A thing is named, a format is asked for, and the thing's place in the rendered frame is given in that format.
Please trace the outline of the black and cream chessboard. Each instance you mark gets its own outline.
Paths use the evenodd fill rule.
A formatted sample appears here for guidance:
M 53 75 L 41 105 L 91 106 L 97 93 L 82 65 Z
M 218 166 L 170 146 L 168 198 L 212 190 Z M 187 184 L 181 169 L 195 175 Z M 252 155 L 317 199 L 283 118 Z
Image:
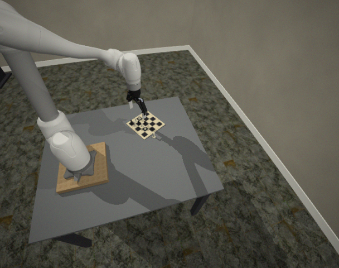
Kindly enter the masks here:
M 134 121 L 135 119 L 132 119 L 132 125 L 130 124 L 130 121 L 127 123 L 127 125 L 135 131 L 142 139 L 146 139 L 149 137 L 153 132 L 156 132 L 158 129 L 163 127 L 165 124 L 160 121 L 157 117 L 155 117 L 153 114 L 151 114 L 149 111 L 146 112 L 146 118 L 142 118 L 142 114 L 140 114 L 141 119 L 138 119 L 138 116 L 136 117 L 136 125 L 137 127 L 134 127 Z M 139 125 L 138 125 L 139 121 Z M 144 121 L 146 121 L 146 125 L 144 124 Z M 141 127 L 141 123 L 143 123 L 143 127 Z M 144 130 L 144 127 L 146 127 L 146 130 Z

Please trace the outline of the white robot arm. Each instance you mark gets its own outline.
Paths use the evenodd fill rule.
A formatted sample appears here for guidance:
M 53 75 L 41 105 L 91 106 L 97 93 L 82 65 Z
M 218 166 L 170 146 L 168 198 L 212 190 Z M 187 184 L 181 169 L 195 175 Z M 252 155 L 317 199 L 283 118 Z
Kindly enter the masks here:
M 65 40 L 24 18 L 11 5 L 0 0 L 0 53 L 39 116 L 37 124 L 53 155 L 66 167 L 64 178 L 75 176 L 74 182 L 78 183 L 81 176 L 94 175 L 96 151 L 87 150 L 65 114 L 57 110 L 30 52 L 100 59 L 122 74 L 127 89 L 131 91 L 141 88 L 139 59 L 134 53 L 102 50 Z

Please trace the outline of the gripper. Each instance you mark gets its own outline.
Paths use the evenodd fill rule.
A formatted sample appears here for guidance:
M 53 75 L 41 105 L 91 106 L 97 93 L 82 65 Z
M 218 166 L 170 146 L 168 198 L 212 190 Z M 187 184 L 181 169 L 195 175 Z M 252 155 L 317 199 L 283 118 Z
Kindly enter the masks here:
M 148 112 L 148 111 L 147 111 L 146 105 L 144 104 L 144 100 L 140 98 L 140 94 L 141 94 L 141 89 L 136 90 L 136 91 L 130 91 L 129 90 L 126 100 L 128 100 L 129 109 L 133 108 L 132 99 L 134 101 L 136 101 L 136 103 L 139 105 L 140 109 L 142 110 L 142 117 L 143 117 L 143 119 L 145 119 L 146 118 L 146 112 Z

